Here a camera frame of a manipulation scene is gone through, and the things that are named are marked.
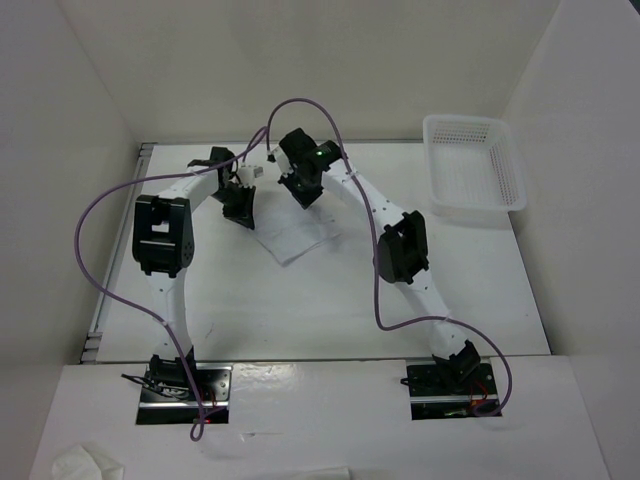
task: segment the black mounting bracket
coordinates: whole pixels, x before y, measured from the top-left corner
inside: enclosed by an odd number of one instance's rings
[[[168,224],[168,230],[154,230],[154,226],[161,224]],[[191,264],[193,253],[189,200],[140,195],[135,204],[133,258],[144,273],[164,272],[175,278]]]
[[[306,209],[322,195],[322,172],[342,157],[340,148],[332,141],[318,146],[301,128],[289,132],[278,145],[293,169],[292,173],[282,175],[278,183]]]
[[[429,269],[427,230],[418,211],[403,213],[396,225],[386,225],[378,240],[380,276],[389,283],[413,283],[421,270]]]
[[[192,160],[189,167],[213,167],[220,163],[228,162],[235,155],[224,147],[211,147],[209,160]],[[253,200],[256,196],[256,187],[245,187],[234,183],[235,174],[233,166],[227,165],[218,170],[218,191],[211,195],[222,203],[222,215],[243,227],[251,230],[256,228],[253,219]]]
[[[480,354],[469,340],[465,340],[464,348],[449,358],[440,358],[433,355],[433,360],[440,367],[441,376],[448,385],[458,385],[463,382],[478,365]]]
[[[196,378],[196,362],[193,357],[193,348],[186,355],[186,359],[191,373]],[[163,360],[158,355],[153,355],[149,360],[149,370],[145,373],[145,378],[155,385],[162,384],[170,387],[191,388],[187,372],[185,372],[182,361],[179,358]]]

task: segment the white paper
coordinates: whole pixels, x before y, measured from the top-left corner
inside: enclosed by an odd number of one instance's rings
[[[282,266],[340,233],[332,215],[317,205],[304,210],[287,192],[256,196],[254,220],[252,235]]]

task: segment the white table surface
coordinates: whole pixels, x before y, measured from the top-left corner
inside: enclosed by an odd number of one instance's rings
[[[238,153],[240,144],[226,145]],[[210,145],[155,146],[147,175],[183,171],[208,158]],[[452,317],[477,326],[506,354],[549,354],[518,245],[506,214],[490,227],[461,224],[428,214],[427,172],[418,143],[348,144],[355,166],[391,201],[426,217],[434,280]],[[289,195],[263,146],[249,163],[265,167],[256,202]],[[158,193],[171,181],[144,185]],[[318,200],[342,234],[281,267],[248,232],[222,216],[207,199],[193,215],[196,253],[186,281],[187,317],[199,360],[301,360],[410,358],[428,355],[420,325],[379,331],[372,313],[371,242],[368,229],[328,192]],[[118,250],[109,287],[151,305],[144,274],[131,255],[130,229]],[[394,286],[383,282],[387,324],[412,318]],[[100,362],[148,361],[161,327],[126,306],[105,301]],[[493,354],[474,339],[482,354]]]
[[[493,362],[501,395],[500,362]],[[400,360],[234,365],[228,425],[199,443],[188,425],[136,426],[143,365],[65,367],[31,479],[76,444],[125,466],[125,479],[274,480],[348,466],[354,479],[604,480],[608,474],[566,357],[511,359],[502,418],[411,421]]]

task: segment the white cloth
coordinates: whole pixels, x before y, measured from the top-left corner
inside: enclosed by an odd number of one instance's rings
[[[321,206],[304,210],[288,192],[256,196],[254,220],[252,235],[282,266],[340,234]]]
[[[51,467],[53,480],[122,480],[124,467],[92,448],[76,445],[56,457]]]

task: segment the white connector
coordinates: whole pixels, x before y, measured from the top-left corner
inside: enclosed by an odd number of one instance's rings
[[[280,172],[282,172],[285,177],[293,172],[293,168],[291,168],[291,164],[289,163],[289,157],[287,157],[280,147],[271,150],[271,155],[273,155]]]
[[[238,175],[243,187],[253,187],[253,184],[256,182],[256,178],[264,175],[264,168],[256,165],[243,164],[238,167],[236,174]]]

